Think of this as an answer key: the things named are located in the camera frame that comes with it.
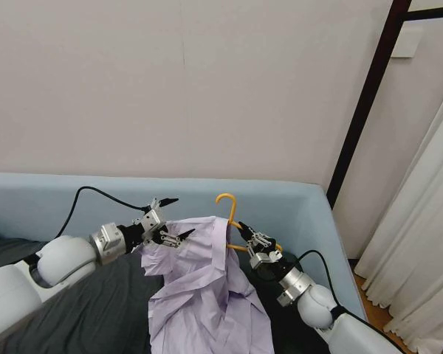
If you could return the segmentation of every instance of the light blue headboard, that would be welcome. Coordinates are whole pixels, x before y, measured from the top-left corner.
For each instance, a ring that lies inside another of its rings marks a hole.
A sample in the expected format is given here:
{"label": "light blue headboard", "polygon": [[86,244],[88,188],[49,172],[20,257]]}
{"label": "light blue headboard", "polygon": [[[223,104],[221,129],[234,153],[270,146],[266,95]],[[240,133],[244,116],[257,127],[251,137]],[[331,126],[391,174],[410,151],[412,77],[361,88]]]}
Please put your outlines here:
{"label": "light blue headboard", "polygon": [[[0,173],[0,237],[51,240],[69,213],[75,191],[91,185],[130,204],[147,205],[153,197],[177,197],[167,206],[168,220],[199,216],[229,215],[231,201],[219,205],[222,192],[238,200],[235,219],[275,238],[287,250],[300,255],[317,249],[326,258],[338,299],[364,318],[354,278],[334,225],[323,190],[314,184],[281,181],[237,181],[218,179],[110,178]],[[74,215],[64,234],[88,237],[101,224],[129,224],[139,217],[95,192],[80,194]],[[234,243],[242,244],[238,232]],[[304,270],[328,286],[321,261],[314,255],[302,263]]]}

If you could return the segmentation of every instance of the hanger hook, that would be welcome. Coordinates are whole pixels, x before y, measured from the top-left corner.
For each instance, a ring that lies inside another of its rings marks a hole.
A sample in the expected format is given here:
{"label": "hanger hook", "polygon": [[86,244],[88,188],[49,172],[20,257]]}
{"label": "hanger hook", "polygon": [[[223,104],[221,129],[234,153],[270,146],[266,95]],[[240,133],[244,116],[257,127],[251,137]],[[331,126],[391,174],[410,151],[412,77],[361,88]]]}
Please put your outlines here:
{"label": "hanger hook", "polygon": [[230,217],[228,218],[228,223],[241,229],[241,225],[239,223],[237,223],[236,221],[233,221],[233,219],[235,217],[235,212],[236,212],[236,197],[233,194],[222,193],[222,194],[217,195],[217,197],[215,199],[215,203],[218,204],[219,201],[223,198],[229,198],[233,202],[231,204],[231,211],[230,211]]}

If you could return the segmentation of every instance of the dark wooden door frame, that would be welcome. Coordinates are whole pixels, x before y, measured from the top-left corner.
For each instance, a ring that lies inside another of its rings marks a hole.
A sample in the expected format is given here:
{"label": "dark wooden door frame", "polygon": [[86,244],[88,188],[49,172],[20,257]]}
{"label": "dark wooden door frame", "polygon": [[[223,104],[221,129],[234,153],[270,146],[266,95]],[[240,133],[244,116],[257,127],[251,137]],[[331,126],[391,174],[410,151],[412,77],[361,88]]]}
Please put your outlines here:
{"label": "dark wooden door frame", "polygon": [[353,118],[346,134],[345,141],[334,168],[332,180],[326,192],[326,197],[333,209],[334,203],[340,193],[341,186],[346,177],[349,164],[353,158],[357,143],[360,140],[364,125],[376,98],[380,83],[392,51],[399,37],[402,25],[406,21],[426,20],[431,18],[443,18],[443,7],[427,10],[409,11],[411,0],[393,0],[387,19],[385,20],[382,34],[377,44],[368,75],[366,76],[360,98],[354,110]]}

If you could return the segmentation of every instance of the white curtain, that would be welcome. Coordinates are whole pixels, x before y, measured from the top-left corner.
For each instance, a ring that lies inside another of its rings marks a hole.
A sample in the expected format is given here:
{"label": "white curtain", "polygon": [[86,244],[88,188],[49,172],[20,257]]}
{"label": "white curtain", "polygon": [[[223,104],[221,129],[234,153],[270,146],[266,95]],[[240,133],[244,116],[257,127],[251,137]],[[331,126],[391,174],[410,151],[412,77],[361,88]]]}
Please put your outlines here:
{"label": "white curtain", "polygon": [[354,270],[414,352],[443,349],[443,103]]}

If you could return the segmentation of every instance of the wooden floor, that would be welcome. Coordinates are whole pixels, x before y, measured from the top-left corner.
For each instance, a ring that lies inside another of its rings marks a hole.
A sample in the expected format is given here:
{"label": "wooden floor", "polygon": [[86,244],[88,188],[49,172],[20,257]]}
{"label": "wooden floor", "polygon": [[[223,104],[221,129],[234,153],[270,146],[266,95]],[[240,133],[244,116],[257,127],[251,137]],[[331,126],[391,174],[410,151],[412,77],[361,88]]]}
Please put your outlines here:
{"label": "wooden floor", "polygon": [[[361,289],[361,285],[363,285],[365,279],[363,279],[362,277],[358,277],[355,274],[354,280],[356,281],[356,286],[358,288],[358,291],[360,292],[361,300],[363,301],[364,309],[366,311],[369,323],[375,326],[375,328],[377,328],[378,330],[382,330],[385,324],[392,320],[391,315],[389,315],[389,312],[386,309],[380,308],[379,306],[373,306],[372,302],[366,299],[365,292]],[[386,336],[395,341],[407,354],[412,353],[403,344],[402,340],[395,334],[388,332],[386,333]]]}

